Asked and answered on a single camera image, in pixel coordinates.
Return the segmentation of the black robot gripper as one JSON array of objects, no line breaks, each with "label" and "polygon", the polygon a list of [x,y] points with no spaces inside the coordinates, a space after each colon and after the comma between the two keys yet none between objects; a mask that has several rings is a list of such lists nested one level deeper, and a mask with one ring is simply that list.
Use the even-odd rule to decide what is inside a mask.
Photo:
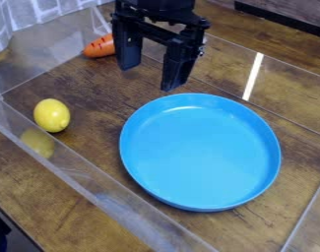
[{"label": "black robot gripper", "polygon": [[195,13],[196,0],[117,0],[113,32],[117,59],[124,71],[141,63],[143,39],[169,42],[164,56],[161,90],[188,81],[203,54],[210,21]]}]

